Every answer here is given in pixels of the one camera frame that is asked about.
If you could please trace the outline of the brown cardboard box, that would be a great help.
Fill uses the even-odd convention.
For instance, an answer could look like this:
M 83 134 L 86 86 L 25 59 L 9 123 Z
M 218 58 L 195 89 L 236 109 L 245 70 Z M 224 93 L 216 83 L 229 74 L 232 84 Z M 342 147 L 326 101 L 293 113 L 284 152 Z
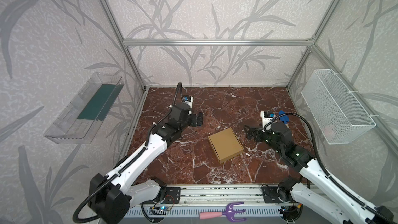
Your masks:
M 232 128 L 210 135 L 208 140 L 220 164 L 242 154 L 244 150 Z

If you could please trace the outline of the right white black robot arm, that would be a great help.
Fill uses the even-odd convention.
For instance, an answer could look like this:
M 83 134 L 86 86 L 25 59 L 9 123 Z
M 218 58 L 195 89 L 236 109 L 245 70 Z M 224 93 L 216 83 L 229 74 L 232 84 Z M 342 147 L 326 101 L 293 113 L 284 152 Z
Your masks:
M 286 113 L 275 116 L 261 112 L 262 127 L 244 126 L 246 137 L 257 143 L 266 143 L 288 167 L 299 172 L 326 196 L 316 194 L 289 176 L 279 183 L 277 189 L 262 186 L 263 197 L 303 204 L 334 224 L 392 224 L 394 214 L 388 208 L 374 205 L 335 178 L 323 165 L 317 150 L 311 153 L 294 143 L 291 130 L 279 121 L 286 116 Z

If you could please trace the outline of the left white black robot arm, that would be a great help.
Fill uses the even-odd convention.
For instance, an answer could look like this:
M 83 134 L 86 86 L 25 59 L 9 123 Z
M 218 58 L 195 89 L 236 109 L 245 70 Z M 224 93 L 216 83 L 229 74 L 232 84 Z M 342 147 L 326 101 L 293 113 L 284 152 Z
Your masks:
M 84 224 L 101 219 L 117 224 L 132 207 L 155 199 L 161 191 L 159 182 L 135 182 L 153 160 L 180 139 L 187 127 L 197 125 L 198 116 L 192 104 L 193 97 L 182 94 L 179 82 L 170 110 L 152 124 L 142 146 L 106 175 L 97 174 L 91 179 L 89 195 L 73 213 L 73 222 Z

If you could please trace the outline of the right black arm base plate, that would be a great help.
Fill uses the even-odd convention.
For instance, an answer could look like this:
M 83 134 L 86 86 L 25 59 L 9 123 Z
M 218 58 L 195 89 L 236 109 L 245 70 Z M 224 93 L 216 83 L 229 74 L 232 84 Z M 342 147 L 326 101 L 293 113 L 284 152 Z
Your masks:
M 291 200 L 284 193 L 281 195 L 279 193 L 278 186 L 269 186 L 267 184 L 261 185 L 262 196 L 264 203 L 290 203 Z

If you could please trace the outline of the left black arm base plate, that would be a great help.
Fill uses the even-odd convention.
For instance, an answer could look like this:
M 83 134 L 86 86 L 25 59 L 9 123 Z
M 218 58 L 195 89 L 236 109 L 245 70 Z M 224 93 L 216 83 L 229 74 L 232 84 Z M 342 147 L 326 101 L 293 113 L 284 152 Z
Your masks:
M 160 204 L 178 204 L 181 197 L 180 187 L 162 187 L 154 199 L 155 203 Z

